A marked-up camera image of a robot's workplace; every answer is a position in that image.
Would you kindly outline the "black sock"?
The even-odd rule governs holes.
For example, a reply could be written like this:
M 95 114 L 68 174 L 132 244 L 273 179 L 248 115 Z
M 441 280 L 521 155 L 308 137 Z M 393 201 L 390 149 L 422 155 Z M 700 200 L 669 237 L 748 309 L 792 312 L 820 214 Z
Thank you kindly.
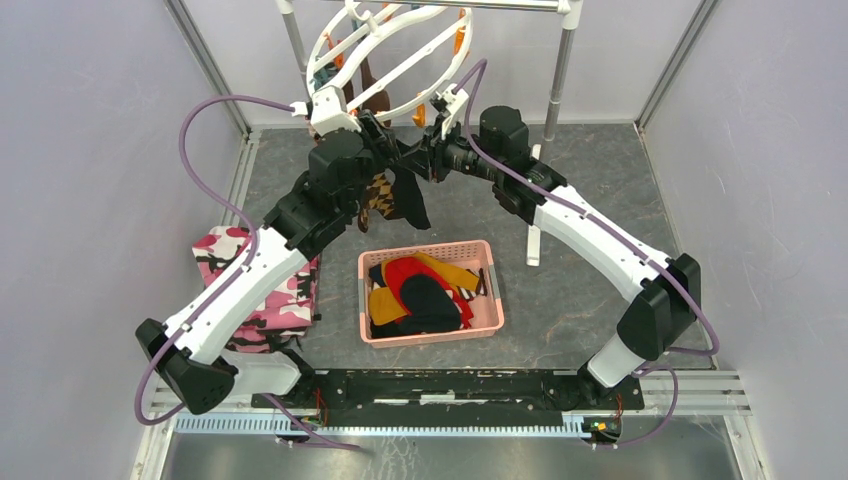
M 391 211 L 384 218 L 386 220 L 405 219 L 415 229 L 429 230 L 431 222 L 416 175 L 399 166 L 390 167 L 389 170 L 394 175 L 390 187 L 393 201 Z

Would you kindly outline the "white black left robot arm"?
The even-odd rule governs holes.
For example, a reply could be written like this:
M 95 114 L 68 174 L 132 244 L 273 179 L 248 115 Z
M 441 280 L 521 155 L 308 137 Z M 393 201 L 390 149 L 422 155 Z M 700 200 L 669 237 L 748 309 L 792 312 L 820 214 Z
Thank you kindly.
M 137 328 L 153 372 L 189 412 L 205 414 L 239 395 L 274 394 L 295 408 L 312 399 L 313 379 L 289 355 L 226 345 L 261 301 L 353 224 L 366 187 L 398 158 L 394 135 L 374 115 L 361 112 L 359 124 L 320 137 L 307 170 L 206 290 L 166 322 Z

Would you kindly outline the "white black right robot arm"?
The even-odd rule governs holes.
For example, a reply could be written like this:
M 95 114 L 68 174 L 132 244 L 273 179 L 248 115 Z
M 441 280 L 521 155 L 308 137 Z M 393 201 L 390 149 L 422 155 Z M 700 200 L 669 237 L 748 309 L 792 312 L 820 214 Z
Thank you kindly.
M 580 400 L 602 408 L 625 377 L 672 350 L 702 319 L 700 265 L 688 254 L 671 258 L 645 245 L 591 207 L 537 158 L 529 136 L 511 107 L 485 109 L 475 133 L 439 117 L 418 141 L 399 142 L 399 163 L 436 182 L 451 172 L 490 181 L 502 208 L 563 242 L 628 301 L 615 334 L 579 370 Z

